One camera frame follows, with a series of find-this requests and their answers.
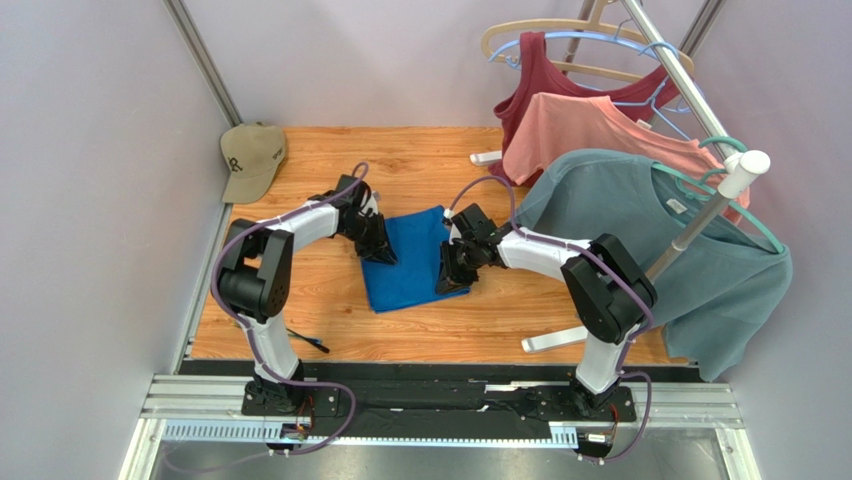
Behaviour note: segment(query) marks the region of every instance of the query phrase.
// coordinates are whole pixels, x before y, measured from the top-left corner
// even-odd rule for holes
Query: beige cap
[[[284,132],[280,127],[261,123],[240,125],[222,135],[221,145],[231,172],[222,201],[253,203],[260,200],[287,155]]]

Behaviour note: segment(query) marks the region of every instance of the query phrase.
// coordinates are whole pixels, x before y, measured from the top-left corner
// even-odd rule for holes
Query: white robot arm
[[[472,204],[448,219],[450,238],[441,246],[437,293],[466,288],[478,280],[482,266],[522,268],[564,281],[585,328],[583,359],[574,379],[572,403],[580,413],[594,415],[618,386],[618,364],[628,335],[639,328],[642,312],[606,272],[581,254],[596,255],[626,282],[649,307],[656,291],[618,239],[602,235],[594,241],[565,240],[511,224],[497,227]]]
[[[340,234],[355,243],[355,251],[365,260],[391,265],[397,261],[385,232],[384,217],[365,182],[350,195],[321,203],[354,181],[354,177],[343,175],[335,190],[312,197],[294,211],[301,213],[282,215],[280,218],[285,220],[248,235],[223,258],[219,293],[243,320],[239,323],[254,357],[263,359],[263,363],[255,364],[255,373],[266,381],[276,383],[267,370],[288,379],[298,376],[299,357],[290,346],[282,320],[293,254],[319,239]],[[227,241],[253,225],[248,220],[236,220],[228,230]],[[260,267],[246,264],[246,259],[257,257],[261,258]]]

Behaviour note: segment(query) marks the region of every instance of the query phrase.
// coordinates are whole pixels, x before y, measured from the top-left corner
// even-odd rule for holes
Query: wooden platform
[[[237,205],[232,219],[260,220],[301,205],[333,188],[361,160],[367,182],[381,193],[386,217],[448,206],[462,187],[486,174],[468,156],[500,148],[496,128],[293,128],[285,129],[289,159],[258,203]],[[516,189],[520,201],[526,189]],[[474,187],[460,206],[477,202],[500,224],[509,202],[497,182]],[[351,242],[315,242],[294,257],[284,309],[290,328],[320,337],[324,355],[293,340],[305,359],[577,363],[582,345],[529,355],[522,338],[580,325],[564,283],[520,270],[488,268],[469,295],[396,312],[375,314],[367,305],[361,267]],[[242,331],[208,297],[192,348],[195,358],[250,358]],[[672,363],[659,331],[631,349],[629,363]]]

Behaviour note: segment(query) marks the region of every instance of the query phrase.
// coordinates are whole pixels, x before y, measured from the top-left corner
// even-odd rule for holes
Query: metal pole
[[[659,30],[657,30],[657,27],[655,27],[651,19],[648,18],[648,14],[645,13],[645,10],[639,5],[639,0],[621,0],[621,3],[624,4],[624,8],[633,18],[633,21],[636,22],[636,26],[639,27],[639,31],[645,35],[645,38],[648,39],[649,43],[665,41],[663,36],[660,35]],[[657,58],[660,59],[660,63],[663,64],[663,67],[665,67],[666,71],[669,73],[669,78],[671,78],[678,90],[680,90],[681,96],[683,96],[683,99],[686,101],[687,105],[689,105],[689,108],[692,109],[692,112],[704,128],[704,131],[707,132],[707,135],[711,137],[717,135],[727,136],[728,132],[725,131],[725,127],[722,126],[722,122],[716,118],[716,115],[713,113],[710,105],[708,105],[704,100],[704,97],[701,96],[701,93],[698,91],[698,87],[695,86],[692,78],[690,78],[689,74],[686,70],[684,70],[683,65],[681,65],[678,60],[678,57],[666,47],[654,46],[653,48],[654,53],[657,54]],[[722,158],[728,158],[737,153],[736,150],[728,145],[721,144],[718,146],[721,150],[720,153],[722,154]]]
[[[695,21],[692,22],[692,26],[689,27],[686,36],[680,44],[679,50],[681,52],[690,57],[695,55],[695,52],[698,51],[698,47],[701,45],[704,37],[707,36],[707,32],[710,31],[710,27],[713,26],[713,22],[716,21],[716,17],[719,15],[726,1],[705,0],[701,9],[698,11],[698,15],[695,16]]]
[[[654,26],[654,23],[639,4],[639,0],[621,0],[621,3],[624,4],[624,8],[633,18],[636,26],[639,27],[639,31],[645,35],[649,43],[665,41],[657,30],[657,27]],[[701,93],[680,64],[677,56],[666,47],[654,46],[653,48],[657,57],[660,59],[660,63],[663,64],[663,67],[668,72],[669,78],[671,78],[678,90],[680,90],[681,96],[683,96],[689,108],[692,109],[704,131],[710,136],[727,136],[722,123],[716,118],[716,115],[713,113],[710,105],[704,100],[704,97],[701,96]],[[718,145],[718,147],[722,158],[728,158],[737,153],[736,150],[725,144]],[[672,241],[671,246],[663,255],[651,265],[651,268],[646,273],[648,279],[651,282],[656,281],[686,251],[689,244],[704,230],[704,227],[727,208],[729,202],[730,199],[723,197],[717,192],[704,205],[701,211],[698,212],[698,215],[689,222],[689,225],[684,228],[683,232]]]
[[[681,232],[677,238],[672,240],[671,246],[663,252],[663,255],[660,256],[653,265],[651,265],[651,268],[649,268],[645,273],[648,280],[650,280],[651,283],[655,283],[657,279],[660,278],[660,275],[662,275],[662,273],[665,272],[666,269],[669,268],[669,266],[674,263],[674,261],[677,260],[684,251],[686,251],[689,244],[695,240],[695,237],[701,234],[704,227],[709,225],[710,222],[716,218],[716,215],[719,215],[728,207],[728,203],[730,201],[730,199],[723,197],[722,194],[718,192],[713,195],[713,197],[704,204],[704,207],[700,212],[698,212],[698,215],[696,215],[695,218],[689,222],[689,225],[683,229],[683,232]]]
[[[213,91],[216,101],[219,102],[219,107],[222,109],[222,113],[225,114],[228,123],[232,127],[243,123],[240,112],[237,111],[234,100],[228,93],[228,89],[225,88],[225,82],[222,80],[222,76],[219,75],[219,71],[216,70],[216,65],[213,64],[213,59],[210,57],[207,47],[204,46],[201,34],[198,33],[198,28],[195,26],[195,22],[192,21],[192,16],[190,16],[189,10],[186,8],[183,0],[163,0],[163,4],[166,5],[169,13],[172,14],[178,30],[180,30],[181,35],[186,40],[187,46],[195,57],[195,61],[198,63],[198,67],[201,69],[204,78],[207,80],[207,84],[210,85],[210,89]]]
[[[583,0],[583,6],[580,7],[580,15],[577,16],[580,20],[588,20],[592,16],[592,8],[595,6],[595,0]],[[568,49],[565,51],[565,63],[572,63],[574,56],[577,55],[577,48],[580,46],[579,38],[572,38],[568,43]]]

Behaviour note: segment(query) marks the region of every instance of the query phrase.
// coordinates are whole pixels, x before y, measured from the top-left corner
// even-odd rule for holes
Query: gray wall
[[[677,43],[702,0],[647,2]],[[518,72],[489,64],[485,30],[574,17],[581,0],[186,0],[240,113],[280,125],[497,125],[491,112]],[[604,12],[618,24],[621,5]],[[492,48],[517,39],[498,37]],[[548,43],[559,57],[567,41]],[[590,41],[578,61],[650,72],[636,52]],[[589,80],[598,84],[597,79]]]
[[[0,64],[0,478],[115,478],[177,348],[226,124],[156,0],[2,2]]]
[[[772,157],[750,209],[795,266],[727,378],[764,478],[848,478],[852,2],[779,3],[729,0],[696,59],[730,134]]]

